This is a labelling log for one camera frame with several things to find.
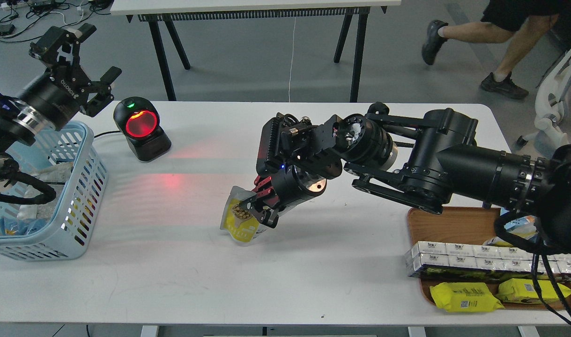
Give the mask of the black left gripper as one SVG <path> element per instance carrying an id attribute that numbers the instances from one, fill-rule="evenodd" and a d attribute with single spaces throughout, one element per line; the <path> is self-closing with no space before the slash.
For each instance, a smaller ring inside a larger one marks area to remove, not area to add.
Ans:
<path id="1" fill-rule="evenodd" d="M 42 62 L 47 72 L 22 88 L 17 99 L 41 113 L 54 130 L 61 130 L 78 113 L 96 117 L 114 100 L 112 84 L 122 70 L 111 66 L 92 82 L 80 65 L 81 44 L 94 32 L 96 26 L 90 23 L 77 29 L 52 26 L 30 43 L 29 56 Z M 95 95 L 88 100 L 89 94 Z"/>

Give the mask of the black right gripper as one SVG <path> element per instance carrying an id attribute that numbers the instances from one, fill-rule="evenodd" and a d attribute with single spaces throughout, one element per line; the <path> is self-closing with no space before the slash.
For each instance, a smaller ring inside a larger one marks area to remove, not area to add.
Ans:
<path id="1" fill-rule="evenodd" d="M 297 205 L 321 196 L 327 179 L 320 175 L 303 171 L 298 166 L 282 167 L 277 173 L 257 176 L 252 196 L 238 203 L 262 225 L 276 228 L 279 216 Z"/>

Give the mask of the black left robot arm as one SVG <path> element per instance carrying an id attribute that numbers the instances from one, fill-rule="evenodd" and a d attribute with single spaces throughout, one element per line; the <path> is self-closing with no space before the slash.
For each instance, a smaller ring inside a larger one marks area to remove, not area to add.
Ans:
<path id="1" fill-rule="evenodd" d="M 85 23 L 77 29 L 52 26 L 31 43 L 29 55 L 41 61 L 45 71 L 18 95 L 0 93 L 0 201 L 18 205 L 47 204 L 56 198 L 55 190 L 20 170 L 8 153 L 15 143 L 30 147 L 45 129 L 57 132 L 77 113 L 96 115 L 112 102 L 112 83 L 122 70 L 110 67 L 97 81 L 80 64 L 80 47 L 96 31 Z"/>

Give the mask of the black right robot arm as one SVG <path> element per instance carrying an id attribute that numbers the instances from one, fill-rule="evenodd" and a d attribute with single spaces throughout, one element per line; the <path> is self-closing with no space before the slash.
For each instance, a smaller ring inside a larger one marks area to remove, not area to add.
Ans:
<path id="1" fill-rule="evenodd" d="M 258 177 L 239 205 L 274 228 L 347 171 L 354 188 L 432 214 L 453 194 L 499 205 L 499 238 L 538 255 L 571 254 L 571 144 L 534 160 L 478 147 L 477 125 L 450 108 L 395 117 L 380 102 L 319 125 L 278 114 L 262 128 Z"/>

